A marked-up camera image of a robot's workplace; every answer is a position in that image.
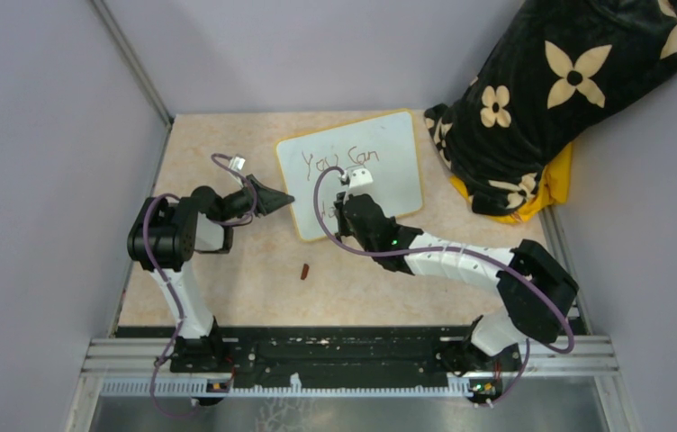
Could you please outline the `yellow framed whiteboard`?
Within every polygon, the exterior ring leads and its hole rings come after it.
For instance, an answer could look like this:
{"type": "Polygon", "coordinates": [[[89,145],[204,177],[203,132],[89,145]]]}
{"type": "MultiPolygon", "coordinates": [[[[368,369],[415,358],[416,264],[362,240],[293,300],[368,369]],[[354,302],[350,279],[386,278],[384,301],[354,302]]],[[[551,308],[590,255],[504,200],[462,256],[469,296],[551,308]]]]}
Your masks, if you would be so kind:
{"type": "Polygon", "coordinates": [[[412,113],[376,115],[339,126],[282,139],[275,145],[298,237],[306,242],[325,237],[318,220],[334,232],[333,202],[347,188],[331,172],[321,183],[318,203],[313,194],[318,177],[330,167],[346,173],[368,173],[373,182],[361,193],[371,194],[385,216],[401,217],[423,208],[418,151],[412,113]]]}

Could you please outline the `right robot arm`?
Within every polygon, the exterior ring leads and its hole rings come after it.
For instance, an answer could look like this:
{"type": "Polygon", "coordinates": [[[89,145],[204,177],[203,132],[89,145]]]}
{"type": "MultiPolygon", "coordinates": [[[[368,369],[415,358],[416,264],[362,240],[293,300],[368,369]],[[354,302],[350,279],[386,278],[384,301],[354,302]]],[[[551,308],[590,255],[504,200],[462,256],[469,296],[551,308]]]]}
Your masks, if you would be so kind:
{"type": "Polygon", "coordinates": [[[561,334],[573,336],[567,314],[579,285],[538,242],[487,248],[444,240],[385,216],[368,194],[339,193],[335,206],[334,238],[355,239],[355,254],[387,271],[440,276],[500,297],[498,310],[471,325],[464,359],[475,371],[488,370],[501,351],[525,339],[549,346],[561,334]]]}

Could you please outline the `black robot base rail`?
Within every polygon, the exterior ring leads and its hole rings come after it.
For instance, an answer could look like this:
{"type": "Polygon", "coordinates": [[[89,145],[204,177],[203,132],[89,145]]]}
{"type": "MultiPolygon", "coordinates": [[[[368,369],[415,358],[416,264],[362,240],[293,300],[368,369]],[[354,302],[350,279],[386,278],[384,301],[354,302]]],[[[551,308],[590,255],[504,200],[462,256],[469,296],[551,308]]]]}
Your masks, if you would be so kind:
{"type": "Polygon", "coordinates": [[[238,389],[299,383],[305,390],[427,390],[480,373],[479,384],[516,372],[517,345],[497,356],[467,344],[470,326],[220,327],[179,337],[167,353],[173,373],[232,373],[238,389]]]}

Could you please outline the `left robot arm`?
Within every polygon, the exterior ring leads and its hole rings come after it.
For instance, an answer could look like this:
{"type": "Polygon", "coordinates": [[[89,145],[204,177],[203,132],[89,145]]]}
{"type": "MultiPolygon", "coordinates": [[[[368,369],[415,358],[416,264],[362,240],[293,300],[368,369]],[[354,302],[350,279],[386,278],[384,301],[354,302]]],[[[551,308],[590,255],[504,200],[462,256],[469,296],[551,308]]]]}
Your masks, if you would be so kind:
{"type": "Polygon", "coordinates": [[[193,361],[206,373],[224,366],[227,349],[214,314],[202,304],[192,260],[197,254],[229,253],[236,227],[294,201],[253,175],[226,196],[202,185],[188,196],[164,193],[144,201],[128,234],[127,252],[158,284],[175,319],[171,360],[193,361]]]}

